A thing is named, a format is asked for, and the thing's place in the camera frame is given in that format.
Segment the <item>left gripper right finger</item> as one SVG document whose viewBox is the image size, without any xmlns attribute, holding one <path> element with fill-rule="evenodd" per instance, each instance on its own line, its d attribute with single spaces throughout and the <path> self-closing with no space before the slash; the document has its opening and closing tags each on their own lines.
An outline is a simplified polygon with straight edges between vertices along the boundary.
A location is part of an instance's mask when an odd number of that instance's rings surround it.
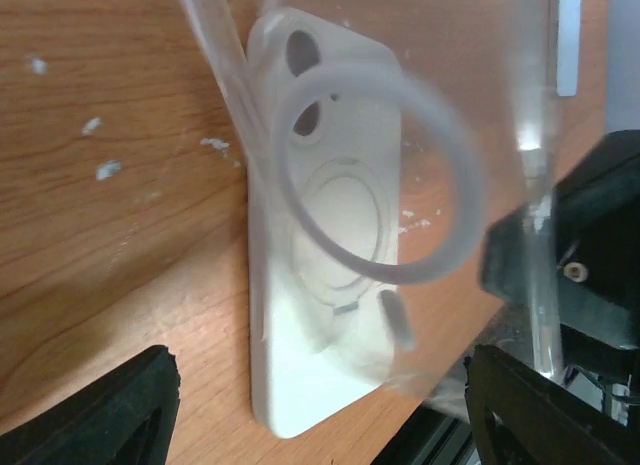
<svg viewBox="0 0 640 465">
<path fill-rule="evenodd" d="M 639 434 L 492 345 L 465 360 L 483 464 L 637 464 Z"/>
</svg>

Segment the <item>light blue phone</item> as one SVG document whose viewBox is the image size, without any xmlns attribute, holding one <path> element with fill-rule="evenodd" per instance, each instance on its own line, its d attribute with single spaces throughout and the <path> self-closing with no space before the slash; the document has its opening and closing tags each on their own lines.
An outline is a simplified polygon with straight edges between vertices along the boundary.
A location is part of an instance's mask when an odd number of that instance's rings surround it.
<svg viewBox="0 0 640 465">
<path fill-rule="evenodd" d="M 582 0 L 558 0 L 556 92 L 573 97 L 578 91 Z"/>
</svg>

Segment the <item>clear magsafe phone case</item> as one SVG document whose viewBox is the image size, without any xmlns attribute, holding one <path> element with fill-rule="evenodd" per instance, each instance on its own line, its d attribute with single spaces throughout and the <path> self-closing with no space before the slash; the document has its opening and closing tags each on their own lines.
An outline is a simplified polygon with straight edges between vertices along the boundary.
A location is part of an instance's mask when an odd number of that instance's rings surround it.
<svg viewBox="0 0 640 465">
<path fill-rule="evenodd" d="M 397 262 L 369 265 L 327 247 L 385 284 L 378 300 L 395 357 L 379 387 L 460 411 L 462 358 L 478 343 L 560 377 L 552 0 L 243 0 L 249 27 L 232 0 L 180 1 L 239 134 L 249 195 L 251 177 L 272 166 L 310 234 L 287 170 L 294 112 L 334 89 L 400 110 Z M 480 287 L 483 239 L 521 206 L 527 301 L 508 303 Z"/>
</svg>

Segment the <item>cream white phone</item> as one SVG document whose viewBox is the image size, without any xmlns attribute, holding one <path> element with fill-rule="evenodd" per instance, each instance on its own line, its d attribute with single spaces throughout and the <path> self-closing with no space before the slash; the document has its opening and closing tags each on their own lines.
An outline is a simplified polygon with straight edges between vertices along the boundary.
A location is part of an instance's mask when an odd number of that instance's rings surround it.
<svg viewBox="0 0 640 465">
<path fill-rule="evenodd" d="M 379 293 L 385 284 L 345 265 L 398 259 L 400 110 L 338 89 L 293 114 L 287 170 L 310 234 L 282 201 L 278 172 L 250 180 L 251 401 L 289 439 L 379 387 L 395 347 Z"/>
</svg>

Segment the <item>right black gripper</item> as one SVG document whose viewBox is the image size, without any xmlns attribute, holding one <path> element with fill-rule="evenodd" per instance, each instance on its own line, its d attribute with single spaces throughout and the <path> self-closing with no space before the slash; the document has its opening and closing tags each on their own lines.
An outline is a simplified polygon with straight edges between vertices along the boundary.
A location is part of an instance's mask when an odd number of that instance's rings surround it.
<svg viewBox="0 0 640 465">
<path fill-rule="evenodd" d="M 566 364 L 639 376 L 639 133 L 605 136 L 557 185 L 558 292 Z M 525 303 L 525 207 L 483 239 L 481 289 Z"/>
</svg>

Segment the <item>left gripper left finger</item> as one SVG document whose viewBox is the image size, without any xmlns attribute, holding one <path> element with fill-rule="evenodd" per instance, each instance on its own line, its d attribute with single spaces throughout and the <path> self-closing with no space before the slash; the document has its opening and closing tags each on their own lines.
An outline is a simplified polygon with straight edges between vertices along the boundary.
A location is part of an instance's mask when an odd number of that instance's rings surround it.
<svg viewBox="0 0 640 465">
<path fill-rule="evenodd" d="M 37 417 L 1 435 L 3 464 L 164 464 L 180 375 L 153 345 Z"/>
</svg>

